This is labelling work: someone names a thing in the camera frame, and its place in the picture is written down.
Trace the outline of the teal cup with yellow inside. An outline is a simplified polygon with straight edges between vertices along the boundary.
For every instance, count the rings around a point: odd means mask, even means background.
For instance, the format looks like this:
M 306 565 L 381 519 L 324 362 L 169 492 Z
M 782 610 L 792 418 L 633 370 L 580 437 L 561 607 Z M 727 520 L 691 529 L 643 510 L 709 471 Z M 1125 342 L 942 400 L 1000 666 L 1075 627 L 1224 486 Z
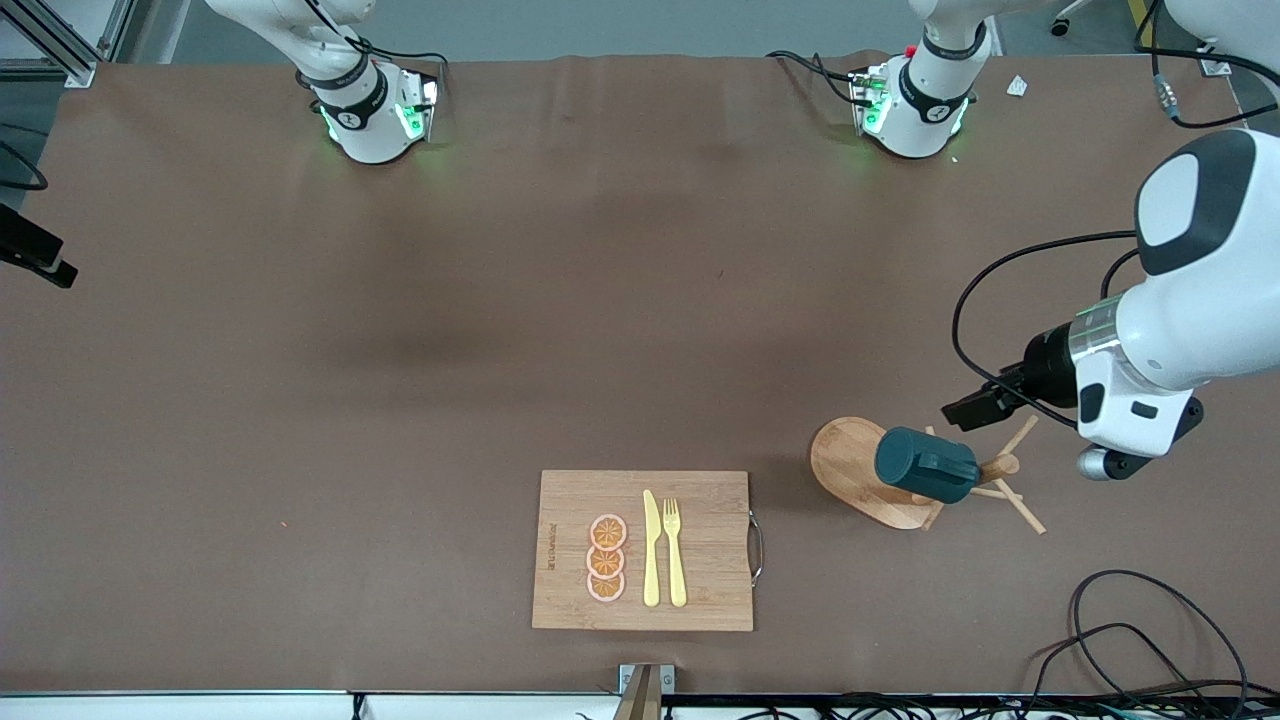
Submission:
M 882 436 L 874 470 L 881 483 L 941 503 L 960 502 L 980 480 L 980 464 L 968 446 L 906 427 Z

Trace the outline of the wooden mug rack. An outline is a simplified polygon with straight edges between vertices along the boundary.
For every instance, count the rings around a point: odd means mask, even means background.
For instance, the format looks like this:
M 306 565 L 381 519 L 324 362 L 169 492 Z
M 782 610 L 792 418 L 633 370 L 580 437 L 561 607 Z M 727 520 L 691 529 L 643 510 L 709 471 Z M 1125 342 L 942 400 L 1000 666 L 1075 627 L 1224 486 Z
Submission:
M 979 484 L 966 496 L 1001 500 L 1012 506 L 1039 536 L 1047 529 L 1012 491 L 1009 478 L 1019 473 L 1015 452 L 1038 421 L 1027 419 L 1012 438 L 989 460 L 980 464 Z M 876 447 L 884 429 L 860 416 L 835 419 L 822 427 L 810 447 L 810 465 L 820 486 L 841 502 L 879 524 L 897 530 L 929 530 L 941 512 L 957 503 L 941 503 L 919 495 L 888 487 L 874 470 Z

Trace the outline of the bamboo cutting board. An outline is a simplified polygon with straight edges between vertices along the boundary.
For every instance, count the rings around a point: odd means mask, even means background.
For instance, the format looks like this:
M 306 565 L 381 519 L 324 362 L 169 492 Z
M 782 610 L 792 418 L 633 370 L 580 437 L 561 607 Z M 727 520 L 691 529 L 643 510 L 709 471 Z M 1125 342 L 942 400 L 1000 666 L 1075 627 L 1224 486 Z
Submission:
M 678 501 L 678 542 L 687 605 L 669 601 L 668 543 L 657 546 L 660 603 L 643 602 L 645 514 L 650 489 L 662 515 Z M 626 520 L 626 591 L 602 603 L 586 589 L 588 528 L 602 514 Z M 532 626 L 586 632 L 750 632 L 755 571 L 749 557 L 749 479 L 745 471 L 545 470 L 538 510 Z

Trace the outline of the yellow plastic fork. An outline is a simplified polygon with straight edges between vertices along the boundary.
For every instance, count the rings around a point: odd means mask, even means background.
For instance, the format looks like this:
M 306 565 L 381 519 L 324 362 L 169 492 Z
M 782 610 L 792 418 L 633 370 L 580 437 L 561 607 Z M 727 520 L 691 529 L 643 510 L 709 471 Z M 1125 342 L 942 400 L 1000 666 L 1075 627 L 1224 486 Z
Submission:
M 663 500 L 662 524 L 668 543 L 669 601 L 675 607 L 682 609 L 687 605 L 689 591 L 684 573 L 681 546 L 678 542 L 680 532 L 682 529 L 682 518 L 680 514 L 678 501 L 676 498 Z

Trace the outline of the yellow plastic knife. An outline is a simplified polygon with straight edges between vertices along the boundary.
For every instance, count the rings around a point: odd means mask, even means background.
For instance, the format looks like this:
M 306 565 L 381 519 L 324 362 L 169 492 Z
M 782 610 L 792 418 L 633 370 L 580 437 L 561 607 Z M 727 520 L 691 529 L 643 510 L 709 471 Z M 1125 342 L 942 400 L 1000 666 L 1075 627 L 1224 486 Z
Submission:
M 660 580 L 658 571 L 657 546 L 662 537 L 662 515 L 657 506 L 657 498 L 650 489 L 643 492 L 643 505 L 645 514 L 645 569 L 643 585 L 643 602 L 653 609 L 660 603 Z

